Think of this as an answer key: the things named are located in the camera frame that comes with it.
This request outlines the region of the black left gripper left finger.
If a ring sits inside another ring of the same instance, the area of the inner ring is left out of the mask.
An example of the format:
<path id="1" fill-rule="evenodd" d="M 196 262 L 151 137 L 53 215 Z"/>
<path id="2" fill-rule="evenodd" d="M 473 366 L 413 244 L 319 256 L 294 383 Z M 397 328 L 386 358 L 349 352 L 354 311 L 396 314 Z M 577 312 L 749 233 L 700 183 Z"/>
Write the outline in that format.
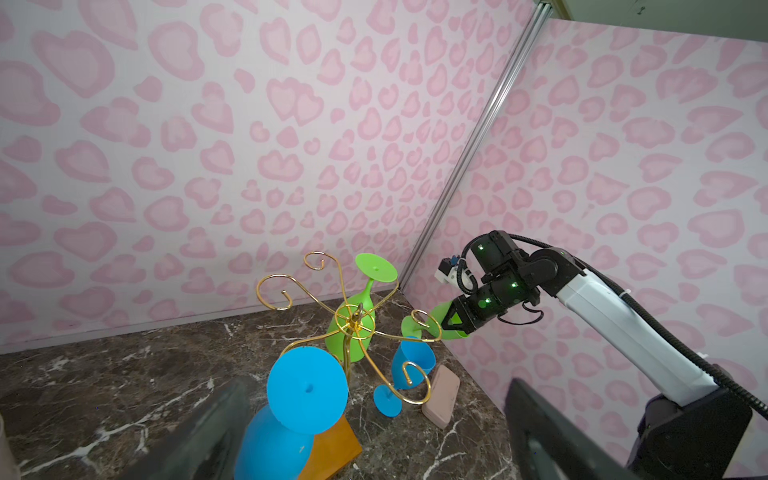
<path id="1" fill-rule="evenodd" d="M 134 465 L 123 479 L 232 479 L 250 421 L 247 382 L 235 378 Z"/>

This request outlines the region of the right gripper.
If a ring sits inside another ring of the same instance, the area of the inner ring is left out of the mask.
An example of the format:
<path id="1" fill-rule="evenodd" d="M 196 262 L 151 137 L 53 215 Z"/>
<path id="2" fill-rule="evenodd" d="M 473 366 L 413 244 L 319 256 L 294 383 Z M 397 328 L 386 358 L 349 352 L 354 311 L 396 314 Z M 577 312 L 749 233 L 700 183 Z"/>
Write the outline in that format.
<path id="1" fill-rule="evenodd" d="M 459 296 L 441 322 L 443 331 L 473 333 L 498 316 L 498 302 L 488 295 Z"/>

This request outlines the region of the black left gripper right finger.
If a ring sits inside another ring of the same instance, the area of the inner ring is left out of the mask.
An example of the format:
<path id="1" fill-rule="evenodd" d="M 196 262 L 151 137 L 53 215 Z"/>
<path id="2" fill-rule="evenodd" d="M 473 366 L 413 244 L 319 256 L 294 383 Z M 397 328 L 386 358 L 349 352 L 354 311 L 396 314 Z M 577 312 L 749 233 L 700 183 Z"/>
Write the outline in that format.
<path id="1" fill-rule="evenodd" d="M 511 381 L 505 418 L 524 479 L 634 479 L 524 380 Z"/>

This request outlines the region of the blue wine glass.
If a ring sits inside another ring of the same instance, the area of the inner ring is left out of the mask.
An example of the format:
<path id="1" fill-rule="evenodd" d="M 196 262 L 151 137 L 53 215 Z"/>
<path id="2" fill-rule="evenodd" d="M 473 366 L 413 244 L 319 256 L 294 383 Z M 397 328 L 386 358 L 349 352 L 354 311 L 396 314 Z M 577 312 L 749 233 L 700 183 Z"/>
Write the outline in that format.
<path id="1" fill-rule="evenodd" d="M 297 347 L 283 354 L 267 379 L 267 404 L 249 423 L 236 479 L 296 479 L 315 437 L 333 427 L 348 402 L 342 367 L 328 352 Z"/>
<path id="2" fill-rule="evenodd" d="M 379 412 L 390 418 L 398 416 L 404 401 L 395 391 L 418 387 L 428 379 L 435 366 L 436 357 L 428 343 L 415 342 L 415 337 L 402 341 L 391 364 L 393 388 L 380 385 L 373 393 L 374 404 Z"/>

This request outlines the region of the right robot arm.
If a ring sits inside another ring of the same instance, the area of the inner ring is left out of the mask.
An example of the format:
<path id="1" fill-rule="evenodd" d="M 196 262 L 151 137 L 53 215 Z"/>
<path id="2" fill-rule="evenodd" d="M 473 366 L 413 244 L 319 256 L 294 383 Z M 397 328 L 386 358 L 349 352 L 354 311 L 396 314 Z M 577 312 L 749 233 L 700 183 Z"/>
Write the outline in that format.
<path id="1" fill-rule="evenodd" d="M 466 338 L 516 306 L 557 299 L 637 367 L 659 393 L 645 407 L 627 466 L 648 479 L 720 479 L 754 414 L 767 405 L 663 326 L 596 268 L 562 248 L 505 231 L 473 238 L 436 277 L 460 290 L 437 318 Z"/>

